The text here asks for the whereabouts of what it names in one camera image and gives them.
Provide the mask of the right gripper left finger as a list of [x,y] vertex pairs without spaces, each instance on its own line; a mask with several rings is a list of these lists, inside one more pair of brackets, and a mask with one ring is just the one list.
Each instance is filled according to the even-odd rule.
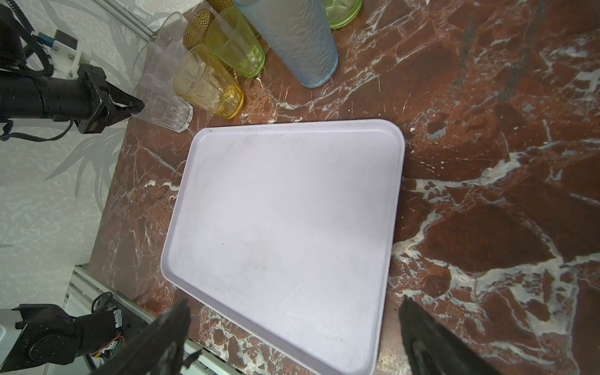
[[181,300],[93,373],[179,374],[192,365],[192,358],[184,356],[190,325],[188,302]]

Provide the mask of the clear faceted glass front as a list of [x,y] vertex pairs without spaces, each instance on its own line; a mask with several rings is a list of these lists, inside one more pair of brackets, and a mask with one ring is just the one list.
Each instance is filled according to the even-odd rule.
[[177,133],[188,129],[193,118],[193,107],[173,92],[158,87],[153,75],[145,74],[134,90],[134,96],[145,104],[141,112],[133,115],[145,121]]

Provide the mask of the yellow short glass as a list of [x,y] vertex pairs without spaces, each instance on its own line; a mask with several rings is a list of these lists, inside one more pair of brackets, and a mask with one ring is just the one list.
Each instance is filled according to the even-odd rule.
[[244,93],[223,64],[204,45],[189,50],[173,78],[174,92],[194,106],[223,117],[236,117]]

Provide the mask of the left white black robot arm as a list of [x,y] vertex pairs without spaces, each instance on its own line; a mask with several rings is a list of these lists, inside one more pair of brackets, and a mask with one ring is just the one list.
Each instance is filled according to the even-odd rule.
[[109,83],[92,54],[75,37],[34,30],[14,1],[1,3],[1,139],[43,142],[43,137],[15,132],[15,119],[66,122],[81,134],[138,115],[145,103]]

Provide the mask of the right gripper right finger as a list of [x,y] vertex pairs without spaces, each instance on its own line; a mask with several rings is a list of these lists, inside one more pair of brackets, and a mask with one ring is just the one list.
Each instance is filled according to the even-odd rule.
[[413,374],[499,373],[411,298],[404,298],[398,317]]

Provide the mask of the lilac plastic tray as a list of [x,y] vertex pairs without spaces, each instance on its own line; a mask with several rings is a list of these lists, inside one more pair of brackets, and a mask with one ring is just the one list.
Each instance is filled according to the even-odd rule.
[[405,150],[381,119],[201,130],[162,275],[313,372],[373,373]]

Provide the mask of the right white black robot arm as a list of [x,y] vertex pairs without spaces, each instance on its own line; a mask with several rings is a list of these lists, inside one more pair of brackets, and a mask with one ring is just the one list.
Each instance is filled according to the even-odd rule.
[[[497,374],[498,370],[438,323],[411,298],[399,309],[402,343],[414,374]],[[92,354],[117,342],[115,312],[72,317],[57,305],[22,304],[1,311],[1,371],[88,362],[92,374],[179,374],[203,354],[184,354],[190,309],[181,300],[97,367]]]

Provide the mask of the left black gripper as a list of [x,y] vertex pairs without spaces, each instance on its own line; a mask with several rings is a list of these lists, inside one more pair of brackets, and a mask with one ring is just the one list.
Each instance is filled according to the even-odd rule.
[[85,89],[87,104],[91,109],[86,119],[76,120],[81,134],[102,133],[105,128],[127,120],[145,109],[142,100],[109,83],[102,68],[84,64],[77,73],[78,82]]

